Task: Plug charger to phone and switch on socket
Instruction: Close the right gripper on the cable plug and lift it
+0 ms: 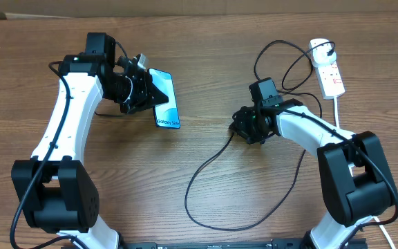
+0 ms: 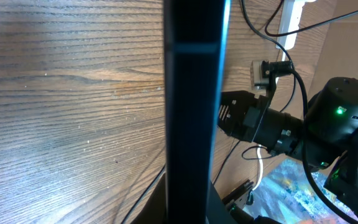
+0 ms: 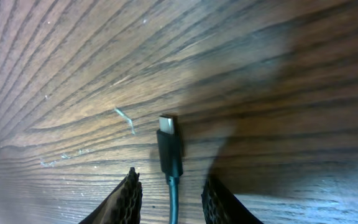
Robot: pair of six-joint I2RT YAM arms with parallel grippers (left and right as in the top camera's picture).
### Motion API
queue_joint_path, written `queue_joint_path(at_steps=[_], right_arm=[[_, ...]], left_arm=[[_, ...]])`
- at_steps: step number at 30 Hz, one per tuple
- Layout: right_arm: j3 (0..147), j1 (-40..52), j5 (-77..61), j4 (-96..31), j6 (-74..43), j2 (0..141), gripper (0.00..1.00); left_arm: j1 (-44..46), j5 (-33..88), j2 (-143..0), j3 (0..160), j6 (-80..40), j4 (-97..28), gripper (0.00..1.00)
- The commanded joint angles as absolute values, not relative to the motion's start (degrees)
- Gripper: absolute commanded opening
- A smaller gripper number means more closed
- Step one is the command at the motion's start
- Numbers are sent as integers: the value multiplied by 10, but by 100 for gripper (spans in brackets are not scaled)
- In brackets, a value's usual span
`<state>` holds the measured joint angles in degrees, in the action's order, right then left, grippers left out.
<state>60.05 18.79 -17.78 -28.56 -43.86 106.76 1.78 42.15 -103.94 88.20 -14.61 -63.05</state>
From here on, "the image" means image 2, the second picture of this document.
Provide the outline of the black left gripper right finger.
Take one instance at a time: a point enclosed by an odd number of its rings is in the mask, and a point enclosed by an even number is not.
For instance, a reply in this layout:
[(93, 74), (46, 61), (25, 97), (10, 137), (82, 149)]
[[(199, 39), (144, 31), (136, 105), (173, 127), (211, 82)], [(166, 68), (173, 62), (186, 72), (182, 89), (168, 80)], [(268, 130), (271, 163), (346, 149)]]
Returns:
[(206, 209), (208, 224), (237, 224), (231, 217), (212, 182), (209, 182), (208, 204)]

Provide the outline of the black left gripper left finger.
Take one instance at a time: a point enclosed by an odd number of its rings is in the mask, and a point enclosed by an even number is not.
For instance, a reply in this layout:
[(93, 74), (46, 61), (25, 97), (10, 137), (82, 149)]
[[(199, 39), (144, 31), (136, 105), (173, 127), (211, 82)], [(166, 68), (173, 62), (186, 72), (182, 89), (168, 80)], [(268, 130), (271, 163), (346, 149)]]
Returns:
[(131, 224), (164, 224), (166, 223), (165, 174), (160, 178), (148, 201), (134, 218)]

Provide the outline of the blue Samsung Galaxy smartphone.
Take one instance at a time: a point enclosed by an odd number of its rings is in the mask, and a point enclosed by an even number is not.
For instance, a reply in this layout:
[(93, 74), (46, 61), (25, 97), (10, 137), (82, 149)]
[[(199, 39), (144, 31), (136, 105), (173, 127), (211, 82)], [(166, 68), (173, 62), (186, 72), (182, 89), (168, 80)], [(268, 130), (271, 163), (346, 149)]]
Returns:
[(206, 221), (230, 10), (230, 0), (163, 4), (169, 223)]

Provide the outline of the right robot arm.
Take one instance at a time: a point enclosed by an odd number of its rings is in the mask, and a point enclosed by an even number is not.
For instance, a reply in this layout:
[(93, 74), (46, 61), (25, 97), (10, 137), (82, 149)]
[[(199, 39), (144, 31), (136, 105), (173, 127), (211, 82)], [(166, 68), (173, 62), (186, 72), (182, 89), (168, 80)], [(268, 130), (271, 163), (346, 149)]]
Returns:
[(266, 96), (222, 93), (218, 126), (228, 136), (260, 144), (271, 156), (302, 159), (311, 171), (332, 167), (324, 186), (358, 218), (358, 80), (334, 77), (308, 102), (306, 118), (271, 109)]

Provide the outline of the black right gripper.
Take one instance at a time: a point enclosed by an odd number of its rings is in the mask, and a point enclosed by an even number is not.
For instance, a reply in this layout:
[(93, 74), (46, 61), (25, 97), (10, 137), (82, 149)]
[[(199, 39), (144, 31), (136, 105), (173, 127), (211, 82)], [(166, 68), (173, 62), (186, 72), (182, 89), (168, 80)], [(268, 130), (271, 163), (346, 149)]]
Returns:
[(240, 141), (252, 142), (271, 99), (241, 91), (225, 91), (221, 94), (218, 127), (228, 136)]

